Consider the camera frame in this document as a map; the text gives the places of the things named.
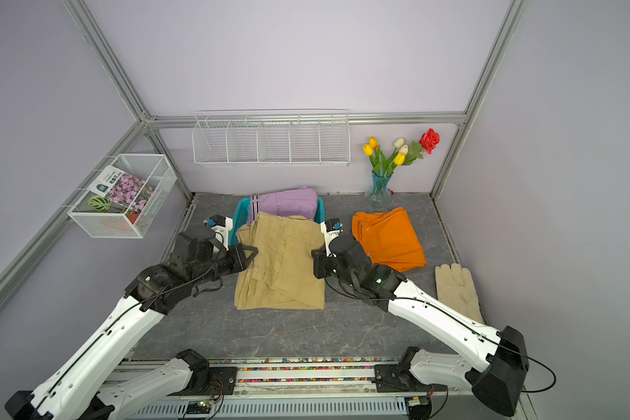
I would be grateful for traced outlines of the khaki pants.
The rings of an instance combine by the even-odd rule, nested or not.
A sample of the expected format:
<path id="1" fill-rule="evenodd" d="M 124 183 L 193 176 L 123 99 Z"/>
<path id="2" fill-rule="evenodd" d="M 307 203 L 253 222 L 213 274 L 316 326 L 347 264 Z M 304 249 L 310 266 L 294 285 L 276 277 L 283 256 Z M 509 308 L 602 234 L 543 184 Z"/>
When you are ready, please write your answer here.
<path id="1" fill-rule="evenodd" d="M 325 282 L 313 275 L 311 255 L 324 246 L 319 224 L 303 216 L 259 213 L 237 238 L 258 254 L 238 276 L 236 309 L 325 309 Z"/>

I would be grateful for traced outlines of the orange pants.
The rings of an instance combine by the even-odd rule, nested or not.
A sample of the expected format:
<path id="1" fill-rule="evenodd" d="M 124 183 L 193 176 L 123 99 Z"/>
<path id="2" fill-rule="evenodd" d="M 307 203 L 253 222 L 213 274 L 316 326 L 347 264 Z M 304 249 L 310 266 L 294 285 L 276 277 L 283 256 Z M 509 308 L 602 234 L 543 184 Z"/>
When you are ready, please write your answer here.
<path id="1" fill-rule="evenodd" d="M 387 213 L 358 212 L 352 233 L 374 264 L 406 272 L 427 266 L 425 252 L 404 208 Z"/>

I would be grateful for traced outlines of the purple pants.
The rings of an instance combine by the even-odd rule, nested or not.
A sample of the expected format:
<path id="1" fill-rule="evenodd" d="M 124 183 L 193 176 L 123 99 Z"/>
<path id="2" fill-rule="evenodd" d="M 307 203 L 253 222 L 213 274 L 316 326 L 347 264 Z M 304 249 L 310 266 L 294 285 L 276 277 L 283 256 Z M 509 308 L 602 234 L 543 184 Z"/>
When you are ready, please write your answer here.
<path id="1" fill-rule="evenodd" d="M 318 198 L 318 194 L 311 187 L 251 196 L 247 223 L 252 224 L 260 213 L 280 217 L 303 216 L 315 220 Z"/>

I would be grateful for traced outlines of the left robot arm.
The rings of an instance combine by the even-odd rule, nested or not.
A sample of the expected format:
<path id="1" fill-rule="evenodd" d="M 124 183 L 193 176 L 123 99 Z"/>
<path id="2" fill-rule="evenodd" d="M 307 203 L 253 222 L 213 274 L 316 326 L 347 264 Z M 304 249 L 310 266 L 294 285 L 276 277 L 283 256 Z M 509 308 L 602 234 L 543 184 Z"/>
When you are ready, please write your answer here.
<path id="1" fill-rule="evenodd" d="M 164 262 L 141 271 L 114 310 L 63 366 L 35 390 L 5 404 L 13 419 L 124 419 L 162 397 L 187 391 L 222 392 L 209 361 L 191 349 L 119 385 L 106 380 L 153 327 L 180 302 L 206 292 L 204 284 L 246 271 L 257 248 L 229 244 L 225 227 L 195 227 L 177 235 Z"/>

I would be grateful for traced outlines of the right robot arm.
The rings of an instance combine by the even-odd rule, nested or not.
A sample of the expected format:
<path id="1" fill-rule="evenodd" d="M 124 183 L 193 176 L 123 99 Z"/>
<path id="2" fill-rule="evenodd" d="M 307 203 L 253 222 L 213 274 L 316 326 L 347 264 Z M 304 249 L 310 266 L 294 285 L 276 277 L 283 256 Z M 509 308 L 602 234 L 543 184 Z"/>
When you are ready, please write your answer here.
<path id="1" fill-rule="evenodd" d="M 331 231 L 311 252 L 313 274 L 335 279 L 336 292 L 407 320 L 446 344 L 452 353 L 431 353 L 410 346 L 400 362 L 377 365 L 379 393 L 427 393 L 439 385 L 469 390 L 497 414 L 511 418 L 522 395 L 534 358 L 523 334 L 513 327 L 498 330 L 472 320 L 421 290 L 404 274 L 374 264 L 350 234 Z"/>

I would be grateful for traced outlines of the teal plastic basket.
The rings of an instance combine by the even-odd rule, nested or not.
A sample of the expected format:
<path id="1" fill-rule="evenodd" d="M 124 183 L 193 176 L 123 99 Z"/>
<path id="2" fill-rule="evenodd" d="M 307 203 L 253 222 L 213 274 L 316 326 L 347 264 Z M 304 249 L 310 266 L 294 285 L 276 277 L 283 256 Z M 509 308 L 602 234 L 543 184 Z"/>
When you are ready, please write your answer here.
<path id="1" fill-rule="evenodd" d="M 240 228 L 248 224 L 248 219 L 250 218 L 250 197 L 245 197 L 240 199 L 236 206 L 236 211 L 233 217 L 233 228 L 229 232 L 229 244 L 234 245 L 238 242 L 237 232 Z M 325 220 L 326 217 L 325 203 L 322 198 L 318 198 L 318 205 L 316 209 L 316 213 L 314 215 L 314 221 L 317 223 L 321 223 Z"/>

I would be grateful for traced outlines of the glass vase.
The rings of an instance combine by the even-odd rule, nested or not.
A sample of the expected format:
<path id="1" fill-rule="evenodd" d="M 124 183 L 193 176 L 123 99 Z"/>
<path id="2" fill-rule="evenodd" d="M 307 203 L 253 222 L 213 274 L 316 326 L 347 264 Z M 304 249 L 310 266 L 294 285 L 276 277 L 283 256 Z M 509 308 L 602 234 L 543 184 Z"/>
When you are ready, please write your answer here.
<path id="1" fill-rule="evenodd" d="M 388 204 L 390 204 L 391 193 L 388 184 L 390 183 L 391 176 L 378 175 L 375 172 L 371 174 L 372 185 L 365 193 L 367 204 L 369 204 L 369 207 L 373 210 L 385 210 Z"/>

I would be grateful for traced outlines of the artificial flower bouquet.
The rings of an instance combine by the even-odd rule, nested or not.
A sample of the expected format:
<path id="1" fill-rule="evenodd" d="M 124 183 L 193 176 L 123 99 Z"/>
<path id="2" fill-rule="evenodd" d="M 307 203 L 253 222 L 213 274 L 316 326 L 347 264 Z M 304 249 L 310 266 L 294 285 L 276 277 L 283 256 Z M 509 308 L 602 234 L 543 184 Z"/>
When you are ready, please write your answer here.
<path id="1" fill-rule="evenodd" d="M 374 175 L 388 178 L 394 174 L 397 167 L 410 166 L 416 160 L 423 159 L 425 155 L 432 155 L 440 143 L 439 133 L 435 129 L 428 129 L 418 141 L 407 142 L 404 138 L 397 138 L 393 143 L 392 152 L 388 155 L 381 150 L 378 141 L 372 136 L 363 145 L 362 150 L 369 159 Z"/>

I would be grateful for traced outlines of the cream work glove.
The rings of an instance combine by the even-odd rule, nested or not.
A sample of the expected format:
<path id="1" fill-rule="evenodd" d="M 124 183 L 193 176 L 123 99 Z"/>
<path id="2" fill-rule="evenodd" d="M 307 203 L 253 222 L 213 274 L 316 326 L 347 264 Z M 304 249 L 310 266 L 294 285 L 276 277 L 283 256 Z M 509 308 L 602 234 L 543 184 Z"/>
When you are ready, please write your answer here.
<path id="1" fill-rule="evenodd" d="M 472 321 L 484 324 L 471 271 L 460 264 L 435 268 L 437 299 Z"/>

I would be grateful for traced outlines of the purple flower pot plant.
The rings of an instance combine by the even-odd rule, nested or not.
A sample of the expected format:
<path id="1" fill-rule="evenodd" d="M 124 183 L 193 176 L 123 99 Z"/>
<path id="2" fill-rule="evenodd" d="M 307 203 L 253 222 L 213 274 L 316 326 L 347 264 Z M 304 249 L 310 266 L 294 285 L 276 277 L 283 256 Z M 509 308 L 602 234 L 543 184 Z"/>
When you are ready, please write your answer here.
<path id="1" fill-rule="evenodd" d="M 106 166 L 87 188 L 87 205 L 102 214 L 121 214 L 135 224 L 155 192 L 152 184 L 115 166 Z"/>

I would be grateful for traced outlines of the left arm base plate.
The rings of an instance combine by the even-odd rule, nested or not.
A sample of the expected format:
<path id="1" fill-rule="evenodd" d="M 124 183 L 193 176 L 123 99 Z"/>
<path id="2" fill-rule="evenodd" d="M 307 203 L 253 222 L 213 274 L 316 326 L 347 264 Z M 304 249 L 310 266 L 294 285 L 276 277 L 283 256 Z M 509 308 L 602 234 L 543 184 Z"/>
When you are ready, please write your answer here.
<path id="1" fill-rule="evenodd" d="M 236 367 L 206 367 L 192 374 L 187 386 L 180 391 L 182 396 L 232 395 L 236 386 Z"/>

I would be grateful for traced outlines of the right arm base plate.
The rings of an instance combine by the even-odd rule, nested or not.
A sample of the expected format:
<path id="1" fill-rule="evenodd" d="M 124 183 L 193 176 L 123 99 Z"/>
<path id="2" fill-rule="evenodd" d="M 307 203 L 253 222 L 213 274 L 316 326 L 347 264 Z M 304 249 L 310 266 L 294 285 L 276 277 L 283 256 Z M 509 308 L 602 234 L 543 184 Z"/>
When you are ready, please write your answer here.
<path id="1" fill-rule="evenodd" d="M 442 384 L 423 384 L 414 378 L 408 370 L 400 369 L 398 364 L 379 364 L 374 366 L 372 383 L 378 393 L 429 393 L 445 391 Z"/>

